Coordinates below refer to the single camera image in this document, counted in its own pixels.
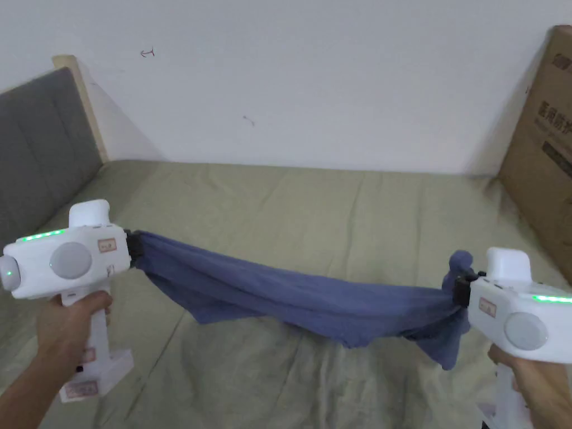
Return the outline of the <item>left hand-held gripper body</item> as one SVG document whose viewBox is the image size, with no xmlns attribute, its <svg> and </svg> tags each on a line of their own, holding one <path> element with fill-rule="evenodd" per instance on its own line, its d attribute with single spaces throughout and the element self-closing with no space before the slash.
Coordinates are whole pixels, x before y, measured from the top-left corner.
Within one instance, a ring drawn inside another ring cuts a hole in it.
<svg viewBox="0 0 572 429">
<path fill-rule="evenodd" d="M 74 204 L 66 229 L 21 237 L 3 249 L 1 282 L 16 299 L 59 295 L 68 307 L 99 290 L 110 292 L 111 279 L 128 270 L 127 233 L 109 218 L 107 201 Z M 109 348 L 103 311 L 91 318 L 90 337 L 75 375 L 59 391 L 62 402 L 108 394 L 134 367 L 128 349 Z"/>
</svg>

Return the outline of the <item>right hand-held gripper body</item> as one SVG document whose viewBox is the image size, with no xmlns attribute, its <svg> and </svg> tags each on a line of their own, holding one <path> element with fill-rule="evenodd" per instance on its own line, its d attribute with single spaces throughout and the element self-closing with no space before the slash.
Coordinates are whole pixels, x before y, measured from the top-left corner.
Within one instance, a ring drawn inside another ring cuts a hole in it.
<svg viewBox="0 0 572 429">
<path fill-rule="evenodd" d="M 453 255 L 453 300 L 466 309 L 471 327 L 517 358 L 570 365 L 570 293 L 534 281 L 520 250 L 491 247 L 484 271 L 472 263 L 466 251 Z M 571 393 L 568 405 L 531 409 L 513 371 L 495 365 L 495 395 L 477 404 L 482 428 L 570 428 Z"/>
</svg>

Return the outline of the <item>person's left hand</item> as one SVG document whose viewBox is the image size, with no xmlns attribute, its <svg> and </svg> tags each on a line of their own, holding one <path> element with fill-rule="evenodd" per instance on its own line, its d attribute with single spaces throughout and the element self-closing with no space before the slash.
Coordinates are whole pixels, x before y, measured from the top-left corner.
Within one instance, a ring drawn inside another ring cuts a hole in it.
<svg viewBox="0 0 572 429">
<path fill-rule="evenodd" d="M 69 307 L 58 296 L 46 303 L 37 318 L 37 358 L 60 385 L 81 363 L 90 337 L 91 316 L 99 311 L 106 315 L 111 304 L 111 295 L 104 291 L 89 294 Z"/>
</svg>

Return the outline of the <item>person's right hand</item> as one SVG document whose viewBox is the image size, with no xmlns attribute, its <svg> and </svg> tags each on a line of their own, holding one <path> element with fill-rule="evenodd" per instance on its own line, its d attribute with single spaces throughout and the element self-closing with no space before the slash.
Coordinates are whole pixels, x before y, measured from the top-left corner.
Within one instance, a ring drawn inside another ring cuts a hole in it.
<svg viewBox="0 0 572 429">
<path fill-rule="evenodd" d="M 513 371 L 515 386 L 531 409 L 555 408 L 570 403 L 565 365 L 515 357 L 496 345 L 491 346 L 488 357 L 492 362 L 503 364 Z"/>
</svg>

